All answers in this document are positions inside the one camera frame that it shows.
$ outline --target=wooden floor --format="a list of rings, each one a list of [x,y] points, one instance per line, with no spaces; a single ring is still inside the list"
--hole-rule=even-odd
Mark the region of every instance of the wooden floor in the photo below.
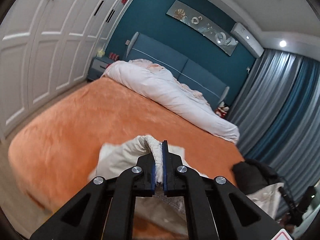
[[[23,195],[18,190],[8,162],[10,142],[33,118],[84,85],[86,85],[86,82],[73,87],[71,90],[63,93],[41,107],[16,127],[6,138],[4,143],[0,142],[0,206],[13,227],[27,238],[30,238],[32,233],[51,216],[51,212],[41,210],[27,196]]]

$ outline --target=white label with red border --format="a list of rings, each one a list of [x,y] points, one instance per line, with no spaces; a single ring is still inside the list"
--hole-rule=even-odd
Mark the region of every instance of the white label with red border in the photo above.
[[[292,238],[285,229],[281,229],[271,240],[292,240]]]

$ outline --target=white ceiling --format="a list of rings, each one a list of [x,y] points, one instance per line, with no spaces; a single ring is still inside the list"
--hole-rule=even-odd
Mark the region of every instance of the white ceiling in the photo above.
[[[208,0],[241,22],[264,48],[320,61],[320,21],[306,0]],[[279,42],[285,39],[287,46]]]

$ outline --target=headboard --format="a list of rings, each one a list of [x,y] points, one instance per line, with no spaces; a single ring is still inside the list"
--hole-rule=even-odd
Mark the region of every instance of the headboard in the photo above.
[[[200,91],[214,110],[229,91],[221,80],[185,55],[142,33],[135,33],[123,60],[143,58],[164,66],[172,75],[193,90]]]

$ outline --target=rolled white duvet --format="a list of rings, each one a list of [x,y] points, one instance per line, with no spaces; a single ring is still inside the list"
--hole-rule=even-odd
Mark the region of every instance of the rolled white duvet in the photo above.
[[[162,66],[147,60],[117,61],[106,69],[103,76],[150,98],[212,135],[234,144],[239,139],[237,126],[218,117],[201,93],[180,84]]]

